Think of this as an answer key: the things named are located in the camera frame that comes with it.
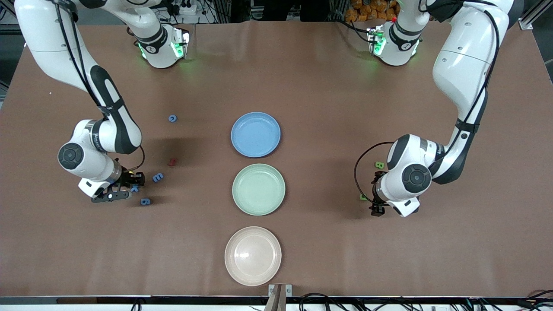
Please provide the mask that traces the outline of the aluminium frame post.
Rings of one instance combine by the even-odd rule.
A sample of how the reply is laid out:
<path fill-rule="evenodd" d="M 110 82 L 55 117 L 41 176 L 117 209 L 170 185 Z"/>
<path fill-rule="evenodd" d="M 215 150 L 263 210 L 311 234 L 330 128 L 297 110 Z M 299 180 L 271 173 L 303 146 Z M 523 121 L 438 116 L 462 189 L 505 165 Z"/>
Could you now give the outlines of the aluminium frame post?
<path fill-rule="evenodd" d="M 521 30 L 532 30 L 533 23 L 542 16 L 551 6 L 553 0 L 537 0 L 531 8 L 526 10 L 521 18 L 518 19 L 518 24 Z"/>

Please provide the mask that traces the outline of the blue plate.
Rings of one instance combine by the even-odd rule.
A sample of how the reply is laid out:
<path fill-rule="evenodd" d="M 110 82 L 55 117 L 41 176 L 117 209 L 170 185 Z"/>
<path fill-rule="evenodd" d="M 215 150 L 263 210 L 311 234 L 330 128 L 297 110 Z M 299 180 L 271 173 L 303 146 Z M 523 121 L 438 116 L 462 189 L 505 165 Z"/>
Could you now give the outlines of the blue plate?
<path fill-rule="evenodd" d="M 235 150 L 249 158 L 261 158 L 272 153 L 279 145 L 281 129 L 271 115 L 250 112 L 239 117 L 231 129 L 231 142 Z"/>

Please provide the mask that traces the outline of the green plate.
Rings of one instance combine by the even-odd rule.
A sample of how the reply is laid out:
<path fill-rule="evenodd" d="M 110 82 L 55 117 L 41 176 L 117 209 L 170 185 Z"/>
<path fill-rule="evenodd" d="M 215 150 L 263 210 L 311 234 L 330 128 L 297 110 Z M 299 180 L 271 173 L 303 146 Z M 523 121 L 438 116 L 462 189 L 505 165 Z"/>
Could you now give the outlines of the green plate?
<path fill-rule="evenodd" d="M 232 185 L 232 197 L 237 207 L 253 216 L 274 212 L 284 201 L 285 192 L 285 181 L 280 171 L 263 163 L 243 168 Z"/>

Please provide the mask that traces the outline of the white table edge rail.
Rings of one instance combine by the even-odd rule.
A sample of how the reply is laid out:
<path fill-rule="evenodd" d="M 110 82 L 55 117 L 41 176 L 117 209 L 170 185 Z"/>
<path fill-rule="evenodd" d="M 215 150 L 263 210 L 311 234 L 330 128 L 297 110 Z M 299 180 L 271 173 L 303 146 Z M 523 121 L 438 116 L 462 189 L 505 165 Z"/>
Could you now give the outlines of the white table edge rail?
<path fill-rule="evenodd" d="M 267 296 L 8 296 L 0 311 L 264 311 Z M 293 296 L 286 311 L 553 311 L 553 290 L 529 297 Z"/>

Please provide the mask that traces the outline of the bag of oranges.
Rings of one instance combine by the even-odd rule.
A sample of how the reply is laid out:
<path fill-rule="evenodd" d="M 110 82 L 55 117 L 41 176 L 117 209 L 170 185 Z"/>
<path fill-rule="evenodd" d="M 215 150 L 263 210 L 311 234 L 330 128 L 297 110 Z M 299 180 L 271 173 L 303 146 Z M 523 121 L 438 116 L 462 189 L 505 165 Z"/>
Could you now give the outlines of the bag of oranges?
<path fill-rule="evenodd" d="M 346 23 L 374 19 L 395 21 L 400 10 L 397 0 L 348 0 L 343 19 Z"/>

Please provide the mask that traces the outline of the beige plate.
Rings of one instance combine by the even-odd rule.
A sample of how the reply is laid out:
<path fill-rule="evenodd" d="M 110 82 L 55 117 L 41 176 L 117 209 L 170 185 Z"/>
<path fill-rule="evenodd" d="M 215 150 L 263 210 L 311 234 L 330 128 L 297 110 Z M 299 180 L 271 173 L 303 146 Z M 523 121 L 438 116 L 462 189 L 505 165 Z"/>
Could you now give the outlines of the beige plate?
<path fill-rule="evenodd" d="M 265 285 L 282 263 L 282 247 L 277 237 L 259 226 L 242 228 L 232 235 L 224 252 L 229 275 L 247 287 Z"/>

